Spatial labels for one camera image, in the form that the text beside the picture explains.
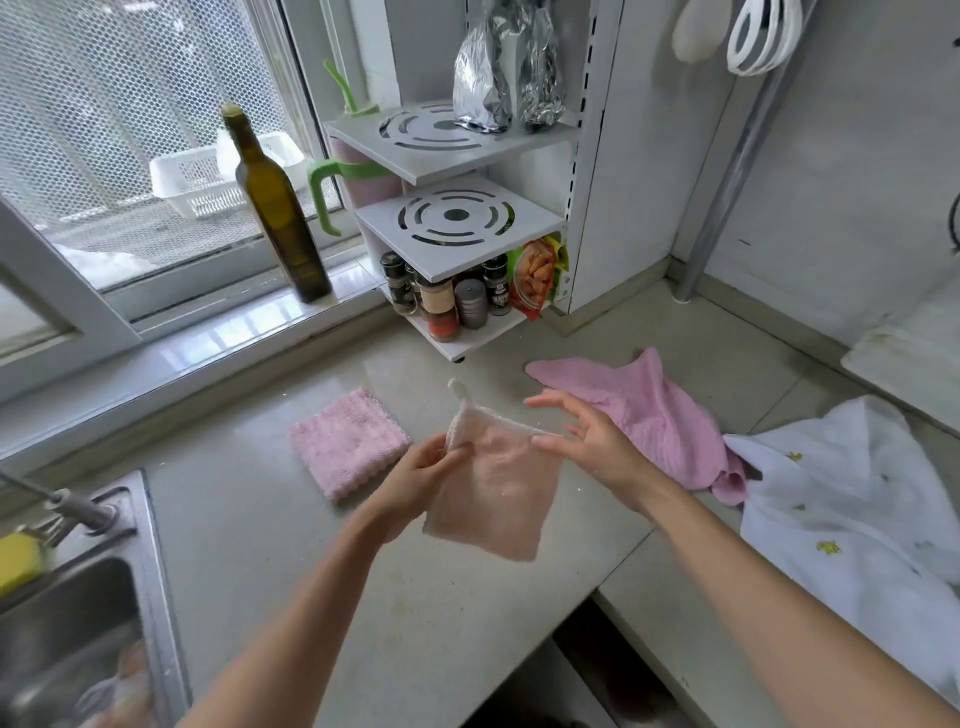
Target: pink towel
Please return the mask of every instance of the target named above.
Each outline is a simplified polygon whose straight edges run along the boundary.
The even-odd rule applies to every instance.
[[[446,432],[446,448],[473,445],[473,457],[449,473],[426,512],[423,533],[480,546],[514,561],[533,561],[540,531],[557,494],[563,461],[534,448],[542,430],[478,407],[467,387],[448,385],[460,411]]]
[[[707,410],[663,376],[656,349],[619,369],[574,357],[534,361],[525,371],[606,412],[640,452],[686,489],[712,486],[725,505],[746,497],[740,458],[727,450]]]
[[[366,389],[292,426],[290,442],[330,500],[363,485],[410,447],[407,433]]]

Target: label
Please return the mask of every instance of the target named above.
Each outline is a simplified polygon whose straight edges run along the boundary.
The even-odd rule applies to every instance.
[[[423,301],[423,310],[427,313],[446,313],[454,305],[453,285],[448,283],[439,291],[430,291],[421,285],[420,299]]]
[[[414,305],[416,301],[414,298],[414,289],[408,282],[404,282],[397,287],[394,287],[394,285],[391,283],[390,298],[394,303],[404,306]]]
[[[487,298],[494,308],[505,308],[510,305],[510,289],[506,283],[488,283]]]

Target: right hand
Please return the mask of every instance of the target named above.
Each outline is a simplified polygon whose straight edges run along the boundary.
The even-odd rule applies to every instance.
[[[634,447],[613,420],[583,400],[555,389],[524,400],[528,407],[560,407],[577,418],[566,425],[573,439],[559,435],[535,435],[537,449],[572,460],[599,480],[628,508],[642,510],[640,495],[649,477],[662,473]]]

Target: forearm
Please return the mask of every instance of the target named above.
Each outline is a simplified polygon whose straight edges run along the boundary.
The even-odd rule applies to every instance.
[[[221,673],[181,728],[313,725],[381,544],[370,520],[351,519],[293,602]]]
[[[665,475],[637,486],[642,510],[797,728],[956,728],[960,714],[770,564]]]

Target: hand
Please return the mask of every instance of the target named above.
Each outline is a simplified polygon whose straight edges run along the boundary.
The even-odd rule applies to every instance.
[[[356,515],[375,523],[389,543],[430,506],[444,476],[472,455],[470,445],[447,452],[445,432],[411,446]]]
[[[647,478],[660,473],[620,431],[613,420],[573,395],[554,389],[524,400],[528,407],[561,407],[577,418],[566,425],[573,439],[559,435],[535,435],[531,443],[544,452],[572,460],[580,468],[607,486],[628,508],[639,511],[640,495]]]

